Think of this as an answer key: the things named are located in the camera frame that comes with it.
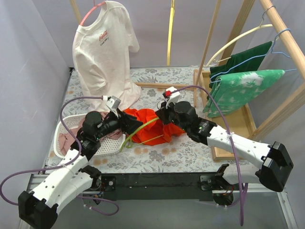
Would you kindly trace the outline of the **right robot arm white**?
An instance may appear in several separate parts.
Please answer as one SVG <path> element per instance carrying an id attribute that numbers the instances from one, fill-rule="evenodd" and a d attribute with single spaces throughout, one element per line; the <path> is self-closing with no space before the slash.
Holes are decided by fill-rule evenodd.
<path id="1" fill-rule="evenodd" d="M 181 101 L 167 105 L 162 103 L 156 115 L 164 125 L 174 124 L 187 133 L 195 142 L 217 147 L 227 152 L 236 152 L 249 164 L 230 166 L 223 164 L 205 186 L 228 189 L 232 185 L 258 183 L 275 192 L 282 192 L 294 164 L 286 147 L 274 142 L 272 145 L 259 143 L 227 131 L 216 123 L 197 115 L 189 102 Z"/>

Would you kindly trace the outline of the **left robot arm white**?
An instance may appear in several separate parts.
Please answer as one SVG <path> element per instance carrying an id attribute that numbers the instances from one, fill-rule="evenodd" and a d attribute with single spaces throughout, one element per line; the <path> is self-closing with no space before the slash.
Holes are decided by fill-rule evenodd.
<path id="1" fill-rule="evenodd" d="M 77 140 L 71 145 L 59 168 L 53 170 L 31 192 L 18 197 L 19 217 L 36 229 L 50 229 L 61 210 L 80 193 L 101 187 L 101 172 L 88 165 L 99 150 L 100 139 L 116 130 L 132 134 L 143 123 L 125 112 L 97 111 L 86 114 Z"/>

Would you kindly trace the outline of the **orange t shirt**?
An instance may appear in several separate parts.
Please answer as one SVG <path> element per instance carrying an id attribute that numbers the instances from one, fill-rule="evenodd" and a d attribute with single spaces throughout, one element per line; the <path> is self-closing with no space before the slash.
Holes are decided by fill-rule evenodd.
<path id="1" fill-rule="evenodd" d="M 154 146 L 169 143 L 173 136 L 181 136 L 185 133 L 173 123 L 164 125 L 152 109 L 144 108 L 137 110 L 128 108 L 124 111 L 143 123 L 141 129 L 136 129 L 135 132 L 126 138 L 125 142 L 133 141 L 138 144 Z"/>

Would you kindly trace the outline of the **green hanger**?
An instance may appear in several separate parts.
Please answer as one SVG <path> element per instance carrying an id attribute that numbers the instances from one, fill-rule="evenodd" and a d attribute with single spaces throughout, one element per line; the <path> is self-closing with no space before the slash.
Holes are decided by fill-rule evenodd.
<path id="1" fill-rule="evenodd" d="M 132 145 L 133 143 L 148 146 L 155 146 L 166 143 L 166 139 L 164 138 L 165 133 L 163 131 L 163 124 L 153 109 L 128 108 L 124 111 L 129 115 L 135 116 L 137 120 L 143 122 L 143 125 L 141 125 L 135 132 L 126 137 L 126 140 L 123 142 L 120 151 L 122 151 L 125 147 L 131 147 L 128 145 Z"/>

